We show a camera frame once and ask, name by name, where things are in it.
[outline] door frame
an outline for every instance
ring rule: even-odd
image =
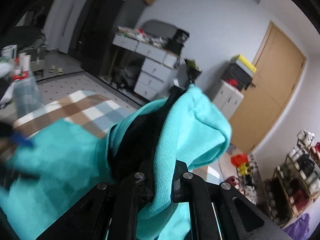
[[[272,123],[270,129],[265,133],[265,135],[263,136],[263,138],[262,138],[260,141],[258,141],[256,145],[254,145],[254,147],[250,150],[249,153],[251,153],[252,151],[254,151],[254,150],[257,148],[257,146],[265,139],[265,137],[269,134],[269,132],[270,132],[271,129],[274,127],[274,125],[276,124],[276,122],[279,120],[280,116],[283,114],[284,110],[287,108],[288,103],[290,102],[290,100],[291,100],[291,98],[292,98],[292,95],[293,95],[293,93],[295,92],[295,90],[296,90],[296,88],[297,88],[297,84],[298,84],[299,81],[300,81],[302,72],[303,72],[304,67],[305,67],[305,64],[306,64],[306,62],[307,62],[306,56],[301,52],[301,50],[297,47],[297,45],[288,37],[288,35],[286,35],[278,26],[276,26],[272,21],[270,21],[269,26],[268,26],[267,31],[266,31],[266,34],[265,34],[265,36],[263,37],[263,40],[262,40],[262,42],[261,42],[261,45],[260,45],[260,47],[259,47],[259,49],[258,49],[258,52],[257,52],[256,56],[254,57],[254,59],[253,59],[253,61],[252,61],[252,64],[253,64],[254,66],[257,64],[258,60],[260,59],[260,56],[261,56],[261,54],[262,54],[262,52],[263,52],[263,50],[264,50],[264,48],[265,48],[265,46],[266,46],[266,43],[267,43],[267,41],[268,41],[268,39],[269,39],[269,37],[270,37],[270,33],[271,33],[272,28],[276,28],[279,32],[281,32],[281,33],[296,47],[296,49],[298,50],[298,52],[300,52],[300,54],[302,55],[302,57],[304,58],[304,60],[303,60],[303,63],[302,63],[302,67],[301,67],[299,76],[298,76],[298,78],[297,78],[297,80],[296,80],[296,82],[295,82],[295,84],[294,84],[294,86],[293,86],[293,88],[292,88],[292,91],[291,91],[291,93],[290,93],[290,95],[289,95],[286,103],[284,104],[284,107],[282,108],[282,110],[280,111],[280,113],[278,114],[278,116],[276,117],[276,119],[274,120],[274,122]]]

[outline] purple cloth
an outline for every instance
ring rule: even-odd
[[[293,240],[305,240],[309,232],[309,220],[309,214],[303,214],[297,221],[283,229],[283,231]]]

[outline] wooden door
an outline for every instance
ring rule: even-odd
[[[250,153],[271,129],[299,81],[305,57],[292,41],[270,23],[257,55],[257,72],[243,91],[244,99],[230,118],[231,142]]]

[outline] shoe rack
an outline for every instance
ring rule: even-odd
[[[301,133],[285,162],[275,168],[273,178],[263,183],[266,215],[281,228],[300,217],[320,195],[320,143],[313,147],[314,135]]]

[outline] black storage box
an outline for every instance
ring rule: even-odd
[[[168,39],[165,49],[180,56],[183,46],[184,45],[182,43],[179,43],[173,39]]]
[[[236,63],[230,63],[227,70],[221,77],[222,80],[228,82],[230,85],[241,91],[243,88],[247,90],[252,82],[250,77],[242,68]]]

